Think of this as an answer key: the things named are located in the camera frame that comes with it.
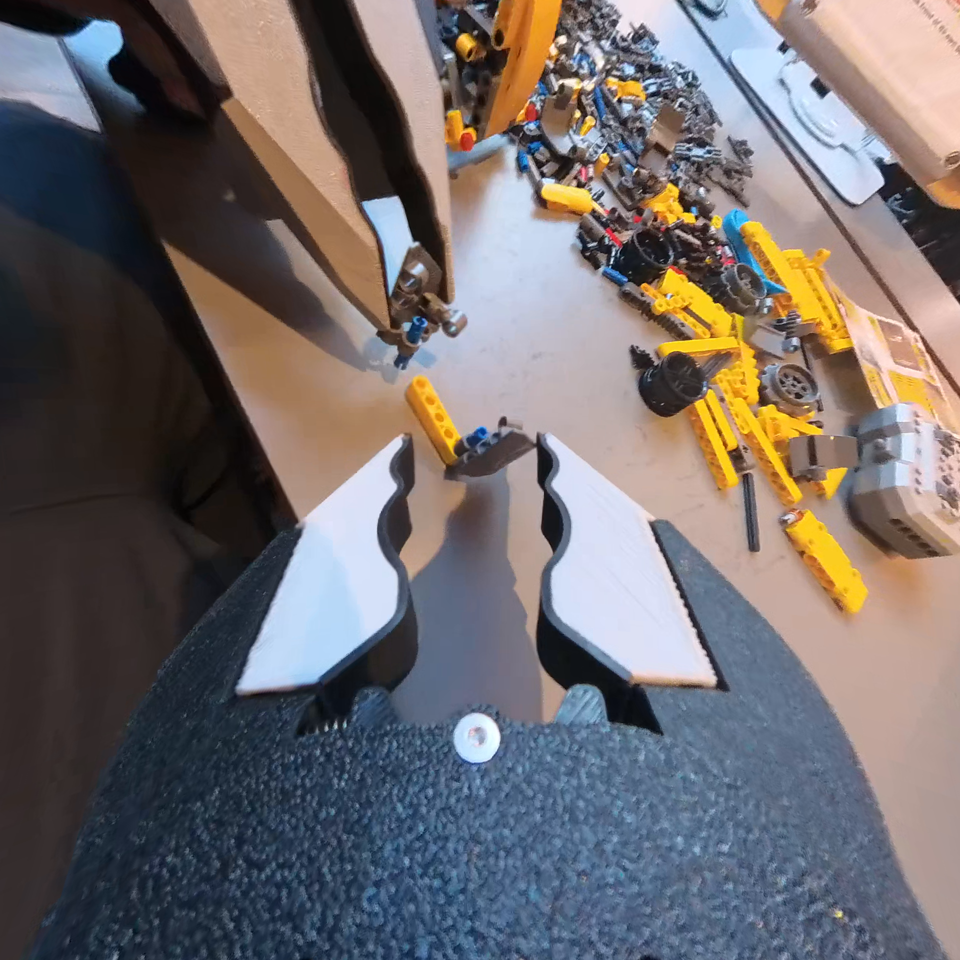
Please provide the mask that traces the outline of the black toy wheel rim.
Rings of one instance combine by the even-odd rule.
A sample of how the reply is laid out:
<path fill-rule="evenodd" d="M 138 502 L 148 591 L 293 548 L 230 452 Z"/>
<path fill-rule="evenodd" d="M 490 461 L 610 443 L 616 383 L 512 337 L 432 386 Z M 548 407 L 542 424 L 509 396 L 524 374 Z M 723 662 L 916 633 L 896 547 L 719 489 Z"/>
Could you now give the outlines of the black toy wheel rim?
<path fill-rule="evenodd" d="M 624 240 L 613 269 L 636 285 L 659 279 L 675 262 L 674 247 L 663 231 L 639 228 Z"/>

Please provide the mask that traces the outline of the grey desk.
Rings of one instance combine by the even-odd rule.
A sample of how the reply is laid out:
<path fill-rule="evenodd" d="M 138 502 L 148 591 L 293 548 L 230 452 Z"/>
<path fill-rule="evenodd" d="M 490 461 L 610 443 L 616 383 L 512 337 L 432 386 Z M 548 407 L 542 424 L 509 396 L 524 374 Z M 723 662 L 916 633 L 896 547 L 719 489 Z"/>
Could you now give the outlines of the grey desk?
<path fill-rule="evenodd" d="M 426 374 L 460 429 L 500 415 L 555 434 L 671 522 L 789 644 L 866 769 L 902 870 L 945 951 L 958 958 L 958 558 L 887 556 L 842 495 L 805 500 L 861 572 L 869 596 L 841 613 L 794 551 L 777 498 L 757 480 L 761 550 L 749 552 L 738 492 L 714 485 L 683 418 L 650 414 L 631 344 L 653 324 L 575 251 L 574 222 L 541 210 L 513 154 L 451 181 L 461 337 L 433 339 L 406 374 L 246 179 L 240 150 L 188 138 L 169 155 L 175 269 L 293 513 L 305 516 L 387 441 L 410 432 L 413 534 L 403 551 L 419 625 L 400 715 L 447 720 L 493 705 L 551 717 L 562 690 L 534 637 L 543 494 L 529 454 L 497 478 L 447 481 L 403 390 Z"/>

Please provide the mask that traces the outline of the black spoked toy wheel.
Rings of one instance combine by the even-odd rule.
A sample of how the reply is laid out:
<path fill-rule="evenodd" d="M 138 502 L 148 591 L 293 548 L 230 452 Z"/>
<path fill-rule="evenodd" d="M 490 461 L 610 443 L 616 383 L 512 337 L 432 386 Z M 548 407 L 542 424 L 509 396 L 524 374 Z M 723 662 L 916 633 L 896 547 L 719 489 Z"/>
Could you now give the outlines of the black spoked toy wheel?
<path fill-rule="evenodd" d="M 664 419 L 701 402 L 710 389 L 701 366 L 687 354 L 669 353 L 656 359 L 654 366 L 636 372 L 640 399 L 653 414 Z"/>

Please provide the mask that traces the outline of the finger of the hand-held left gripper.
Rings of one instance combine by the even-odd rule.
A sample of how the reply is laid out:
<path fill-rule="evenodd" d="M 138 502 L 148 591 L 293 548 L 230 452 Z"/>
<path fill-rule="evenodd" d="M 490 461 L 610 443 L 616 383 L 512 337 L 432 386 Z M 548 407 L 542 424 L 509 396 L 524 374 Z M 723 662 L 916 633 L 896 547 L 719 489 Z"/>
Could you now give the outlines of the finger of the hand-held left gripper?
<path fill-rule="evenodd" d="M 330 56 L 311 2 L 151 2 L 222 97 L 218 126 L 243 143 L 281 218 L 377 332 L 390 330 L 382 246 L 323 111 Z"/>
<path fill-rule="evenodd" d="M 350 3 L 386 101 L 368 120 L 386 185 L 362 202 L 392 289 L 408 245 L 419 244 L 440 271 L 438 295 L 455 297 L 450 172 L 445 138 L 443 65 L 433 2 Z"/>

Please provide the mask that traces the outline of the grey toy panel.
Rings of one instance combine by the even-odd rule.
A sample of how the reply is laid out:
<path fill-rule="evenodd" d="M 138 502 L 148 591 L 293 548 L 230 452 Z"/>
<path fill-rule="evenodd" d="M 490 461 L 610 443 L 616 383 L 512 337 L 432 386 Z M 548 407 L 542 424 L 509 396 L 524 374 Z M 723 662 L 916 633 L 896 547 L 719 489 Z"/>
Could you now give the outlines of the grey toy panel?
<path fill-rule="evenodd" d="M 793 478 L 824 482 L 831 472 L 857 468 L 858 440 L 843 435 L 800 435 L 789 438 L 788 459 Z"/>

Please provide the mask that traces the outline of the white monitor stand base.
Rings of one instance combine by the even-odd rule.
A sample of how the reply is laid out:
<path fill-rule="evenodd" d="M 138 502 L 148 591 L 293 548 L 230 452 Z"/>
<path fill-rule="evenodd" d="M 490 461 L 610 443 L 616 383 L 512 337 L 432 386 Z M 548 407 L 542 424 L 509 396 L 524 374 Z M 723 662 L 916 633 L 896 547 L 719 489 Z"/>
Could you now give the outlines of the white monitor stand base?
<path fill-rule="evenodd" d="M 861 207 L 879 193 L 889 150 L 795 51 L 741 47 L 729 63 L 842 201 Z"/>

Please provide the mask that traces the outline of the pile of small toy parts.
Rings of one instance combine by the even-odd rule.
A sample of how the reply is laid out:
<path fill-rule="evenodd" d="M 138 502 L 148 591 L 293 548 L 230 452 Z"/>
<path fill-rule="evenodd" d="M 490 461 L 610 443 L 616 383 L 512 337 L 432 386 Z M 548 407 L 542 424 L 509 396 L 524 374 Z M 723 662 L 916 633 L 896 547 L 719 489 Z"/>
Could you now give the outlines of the pile of small toy parts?
<path fill-rule="evenodd" d="M 535 118 L 510 129 L 518 171 L 544 210 L 543 182 L 586 188 L 606 210 L 558 212 L 577 216 L 574 246 L 595 273 L 632 283 L 614 266 L 642 228 L 669 237 L 674 263 L 695 282 L 716 282 L 735 262 L 713 193 L 743 200 L 753 150 L 717 142 L 722 121 L 701 79 L 647 25 L 622 26 L 613 2 L 562 2 L 529 106 Z"/>

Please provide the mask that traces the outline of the grey toy plate with blue pins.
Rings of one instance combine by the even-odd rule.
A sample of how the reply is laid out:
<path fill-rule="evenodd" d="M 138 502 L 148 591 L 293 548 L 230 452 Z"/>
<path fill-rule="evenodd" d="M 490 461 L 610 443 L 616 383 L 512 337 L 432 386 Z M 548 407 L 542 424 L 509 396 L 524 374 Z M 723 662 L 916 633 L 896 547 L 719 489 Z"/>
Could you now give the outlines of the grey toy plate with blue pins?
<path fill-rule="evenodd" d="M 458 337 L 467 327 L 463 311 L 440 297 L 441 270 L 420 243 L 408 247 L 388 298 L 390 325 L 378 338 L 395 348 L 393 366 L 405 371 L 437 332 Z"/>

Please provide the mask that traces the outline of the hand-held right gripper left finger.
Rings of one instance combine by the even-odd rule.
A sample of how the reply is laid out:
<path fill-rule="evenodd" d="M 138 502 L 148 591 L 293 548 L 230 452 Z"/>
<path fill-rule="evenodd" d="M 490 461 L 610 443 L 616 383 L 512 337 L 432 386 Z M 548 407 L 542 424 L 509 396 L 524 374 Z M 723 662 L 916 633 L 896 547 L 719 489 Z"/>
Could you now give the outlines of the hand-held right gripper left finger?
<path fill-rule="evenodd" d="M 234 691 L 394 690 L 418 654 L 402 549 L 412 534 L 410 434 L 387 443 L 306 515 Z"/>

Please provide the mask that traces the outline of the yellow curved toy panel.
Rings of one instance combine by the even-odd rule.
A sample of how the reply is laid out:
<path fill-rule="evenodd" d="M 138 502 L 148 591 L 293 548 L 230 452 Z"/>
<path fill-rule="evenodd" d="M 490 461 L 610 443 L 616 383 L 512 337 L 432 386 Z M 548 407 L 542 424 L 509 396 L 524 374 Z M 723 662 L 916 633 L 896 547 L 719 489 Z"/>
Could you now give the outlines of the yellow curved toy panel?
<path fill-rule="evenodd" d="M 606 209 L 598 203 L 587 188 L 544 181 L 538 196 L 546 210 L 576 215 L 598 213 L 605 216 Z"/>

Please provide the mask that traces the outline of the small grey toy connector piece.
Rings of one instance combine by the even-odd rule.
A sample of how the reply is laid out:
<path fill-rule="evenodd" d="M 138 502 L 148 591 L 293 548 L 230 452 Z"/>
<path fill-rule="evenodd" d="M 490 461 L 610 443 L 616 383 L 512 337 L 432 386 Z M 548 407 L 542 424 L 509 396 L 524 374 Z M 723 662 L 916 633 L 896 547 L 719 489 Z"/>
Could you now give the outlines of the small grey toy connector piece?
<path fill-rule="evenodd" d="M 444 478 L 464 481 L 498 474 L 536 446 L 519 420 L 502 415 L 494 430 L 481 426 L 454 442 L 454 460 L 445 468 Z"/>

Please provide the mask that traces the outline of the yellow toy vehicle model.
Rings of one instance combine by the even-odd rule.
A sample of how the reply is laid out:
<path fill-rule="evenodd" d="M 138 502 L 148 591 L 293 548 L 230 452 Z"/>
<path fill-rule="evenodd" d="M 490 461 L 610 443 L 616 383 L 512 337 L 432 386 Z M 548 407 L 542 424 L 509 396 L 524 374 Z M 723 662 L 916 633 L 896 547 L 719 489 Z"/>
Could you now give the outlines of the yellow toy vehicle model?
<path fill-rule="evenodd" d="M 438 67 L 451 179 L 498 150 L 510 128 L 536 118 L 561 1 L 433 1 L 427 38 Z"/>

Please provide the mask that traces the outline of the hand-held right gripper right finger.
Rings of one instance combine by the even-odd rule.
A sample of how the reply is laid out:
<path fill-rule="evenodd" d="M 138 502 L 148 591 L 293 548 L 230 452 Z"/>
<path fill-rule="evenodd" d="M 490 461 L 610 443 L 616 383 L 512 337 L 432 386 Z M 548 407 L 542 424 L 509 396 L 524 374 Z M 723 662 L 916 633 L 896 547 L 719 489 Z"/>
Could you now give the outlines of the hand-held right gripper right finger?
<path fill-rule="evenodd" d="M 554 434 L 537 435 L 536 458 L 551 548 L 538 627 L 629 687 L 717 689 L 652 515 Z"/>

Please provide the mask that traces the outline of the short yellow toy beam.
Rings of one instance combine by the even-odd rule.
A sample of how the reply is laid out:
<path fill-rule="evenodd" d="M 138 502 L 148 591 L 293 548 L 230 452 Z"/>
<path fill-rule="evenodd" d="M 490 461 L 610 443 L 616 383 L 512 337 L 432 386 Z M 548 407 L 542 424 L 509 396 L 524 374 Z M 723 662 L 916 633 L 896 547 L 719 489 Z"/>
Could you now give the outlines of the short yellow toy beam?
<path fill-rule="evenodd" d="M 461 433 L 429 379 L 422 374 L 414 376 L 404 396 L 441 462 L 453 466 L 460 456 Z"/>

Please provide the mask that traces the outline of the tan cardboard box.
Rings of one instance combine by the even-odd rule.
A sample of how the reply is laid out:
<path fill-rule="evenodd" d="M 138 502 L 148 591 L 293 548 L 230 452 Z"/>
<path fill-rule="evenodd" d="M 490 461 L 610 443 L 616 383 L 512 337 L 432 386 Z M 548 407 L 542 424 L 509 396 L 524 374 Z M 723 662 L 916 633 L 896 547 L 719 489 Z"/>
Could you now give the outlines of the tan cardboard box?
<path fill-rule="evenodd" d="M 939 206 L 959 207 L 959 6 L 758 1 L 763 18 Z"/>

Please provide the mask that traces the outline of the grey toy hub block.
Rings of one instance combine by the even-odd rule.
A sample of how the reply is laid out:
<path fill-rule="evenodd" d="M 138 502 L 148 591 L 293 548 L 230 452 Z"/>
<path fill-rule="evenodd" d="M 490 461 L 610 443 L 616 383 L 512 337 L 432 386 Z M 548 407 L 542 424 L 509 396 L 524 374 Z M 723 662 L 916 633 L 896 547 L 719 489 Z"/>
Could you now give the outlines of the grey toy hub block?
<path fill-rule="evenodd" d="M 959 553 L 959 438 L 919 405 L 866 415 L 848 503 L 860 526 L 900 557 Z"/>

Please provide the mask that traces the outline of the blue curved toy panel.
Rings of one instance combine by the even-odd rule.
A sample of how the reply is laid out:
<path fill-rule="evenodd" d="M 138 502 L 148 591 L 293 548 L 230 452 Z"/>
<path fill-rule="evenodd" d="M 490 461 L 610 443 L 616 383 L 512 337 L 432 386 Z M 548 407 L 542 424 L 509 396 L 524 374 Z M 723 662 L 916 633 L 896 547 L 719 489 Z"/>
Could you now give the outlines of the blue curved toy panel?
<path fill-rule="evenodd" d="M 787 288 L 779 282 L 779 275 L 768 259 L 759 258 L 744 239 L 742 229 L 750 222 L 747 214 L 738 208 L 731 210 L 722 218 L 721 229 L 726 237 L 726 245 L 739 263 L 750 268 L 762 281 L 767 296 L 783 296 Z"/>

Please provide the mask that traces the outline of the grey toy wheel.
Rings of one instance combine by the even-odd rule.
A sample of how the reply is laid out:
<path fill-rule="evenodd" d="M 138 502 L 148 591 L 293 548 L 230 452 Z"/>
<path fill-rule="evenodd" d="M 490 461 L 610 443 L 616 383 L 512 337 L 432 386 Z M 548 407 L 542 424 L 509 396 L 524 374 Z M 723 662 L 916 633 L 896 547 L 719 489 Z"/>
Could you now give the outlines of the grey toy wheel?
<path fill-rule="evenodd" d="M 796 364 L 764 366 L 759 375 L 758 395 L 762 405 L 774 406 L 794 418 L 808 417 L 821 409 L 816 380 L 806 367 Z"/>
<path fill-rule="evenodd" d="M 716 298 L 730 313 L 762 313 L 766 297 L 764 281 L 745 263 L 728 264 L 719 274 Z"/>

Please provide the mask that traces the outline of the long yellow holed toy block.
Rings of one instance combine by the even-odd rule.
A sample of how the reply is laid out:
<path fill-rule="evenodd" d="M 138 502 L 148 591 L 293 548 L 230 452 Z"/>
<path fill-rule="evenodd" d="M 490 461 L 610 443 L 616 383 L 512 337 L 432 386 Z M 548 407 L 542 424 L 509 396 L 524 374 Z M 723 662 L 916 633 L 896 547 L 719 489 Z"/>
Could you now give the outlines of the long yellow holed toy block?
<path fill-rule="evenodd" d="M 859 613 L 869 595 L 860 571 L 812 510 L 788 510 L 779 524 L 804 565 L 834 605 L 848 615 Z"/>

